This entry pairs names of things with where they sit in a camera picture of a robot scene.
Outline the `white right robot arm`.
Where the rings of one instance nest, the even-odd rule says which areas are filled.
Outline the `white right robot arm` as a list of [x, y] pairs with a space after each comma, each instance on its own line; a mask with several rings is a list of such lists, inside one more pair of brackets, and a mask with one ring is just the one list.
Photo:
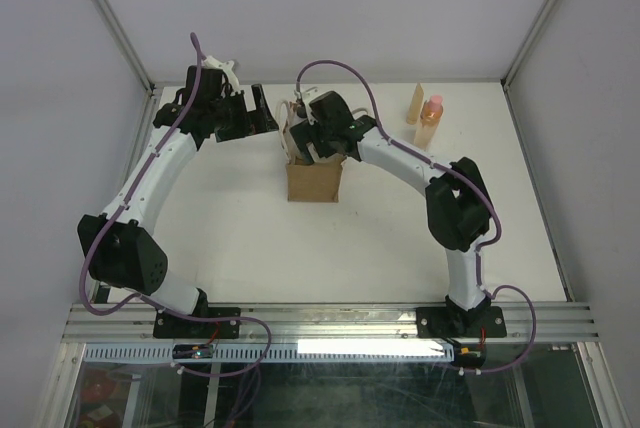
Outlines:
[[492, 204], [477, 165], [462, 158], [441, 166], [383, 132], [369, 116], [356, 118], [334, 91], [295, 93], [289, 127], [301, 160], [318, 163], [334, 155], [376, 166], [418, 191], [426, 203], [432, 237], [445, 249], [449, 288], [445, 297], [452, 331], [469, 335], [491, 305], [482, 287], [479, 249], [489, 231]]

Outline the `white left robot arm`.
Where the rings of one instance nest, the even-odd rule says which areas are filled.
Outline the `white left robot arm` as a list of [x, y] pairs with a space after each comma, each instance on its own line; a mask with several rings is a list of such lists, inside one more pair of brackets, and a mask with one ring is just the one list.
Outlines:
[[90, 303], [87, 282], [95, 280], [128, 291], [128, 301], [140, 298], [171, 313], [188, 336], [206, 331], [206, 293], [170, 270], [153, 234], [173, 185], [207, 140], [227, 142], [277, 130], [262, 85], [252, 85], [250, 93], [254, 109], [247, 108], [229, 63], [188, 68], [184, 87], [157, 110], [147, 146], [123, 187], [99, 214], [79, 221], [84, 253], [79, 292], [88, 311], [113, 312]]

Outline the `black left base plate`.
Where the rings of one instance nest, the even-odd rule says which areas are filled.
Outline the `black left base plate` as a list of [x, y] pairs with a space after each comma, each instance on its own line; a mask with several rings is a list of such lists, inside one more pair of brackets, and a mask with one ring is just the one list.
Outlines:
[[214, 340], [237, 339], [239, 321], [217, 323], [189, 321], [166, 312], [157, 313], [153, 329], [155, 339], [200, 339], [207, 341], [213, 335]]

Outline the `cream round bottle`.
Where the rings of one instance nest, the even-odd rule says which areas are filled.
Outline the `cream round bottle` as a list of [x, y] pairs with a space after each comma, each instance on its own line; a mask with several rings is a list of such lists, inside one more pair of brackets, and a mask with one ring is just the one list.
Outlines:
[[321, 156], [315, 146], [313, 144], [308, 144], [307, 145], [307, 150], [309, 153], [309, 164], [327, 164], [329, 162], [331, 162], [334, 158], [333, 155], [330, 155], [329, 157], [323, 157]]

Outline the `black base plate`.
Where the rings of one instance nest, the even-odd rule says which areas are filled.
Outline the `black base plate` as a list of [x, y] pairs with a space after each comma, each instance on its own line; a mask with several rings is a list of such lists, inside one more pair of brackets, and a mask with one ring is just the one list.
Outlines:
[[237, 339], [239, 321], [217, 323], [189, 321], [166, 312], [157, 313], [153, 329], [155, 339], [200, 339], [207, 341], [213, 335], [214, 340]]
[[500, 339], [507, 336], [506, 323], [498, 306], [480, 308], [472, 314], [445, 305], [422, 306], [415, 310], [419, 338]]

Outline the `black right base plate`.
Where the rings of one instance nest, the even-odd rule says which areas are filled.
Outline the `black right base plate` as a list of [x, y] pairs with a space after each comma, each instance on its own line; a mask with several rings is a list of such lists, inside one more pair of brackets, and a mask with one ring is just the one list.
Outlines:
[[445, 305], [422, 306], [415, 310], [419, 338], [500, 339], [507, 336], [506, 323], [498, 306], [480, 308], [472, 314]]

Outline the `aluminium front rail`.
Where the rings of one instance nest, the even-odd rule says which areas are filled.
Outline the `aluminium front rail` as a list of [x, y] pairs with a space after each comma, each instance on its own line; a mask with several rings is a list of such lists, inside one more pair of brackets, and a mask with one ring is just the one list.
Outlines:
[[105, 317], [71, 308], [65, 342], [151, 340], [240, 340], [255, 343], [268, 335], [284, 343], [299, 338], [416, 338], [443, 335], [462, 342], [566, 344], [595, 342], [599, 330], [588, 305], [576, 302], [493, 304], [470, 326], [448, 322], [440, 303], [423, 304], [214, 304], [214, 323], [188, 322], [142, 303]]

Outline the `orange bottle pink cap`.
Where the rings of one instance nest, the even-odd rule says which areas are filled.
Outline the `orange bottle pink cap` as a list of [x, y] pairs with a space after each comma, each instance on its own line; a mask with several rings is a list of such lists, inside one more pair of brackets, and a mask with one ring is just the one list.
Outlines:
[[424, 102], [418, 121], [413, 144], [425, 150], [430, 144], [444, 113], [443, 97], [433, 95]]

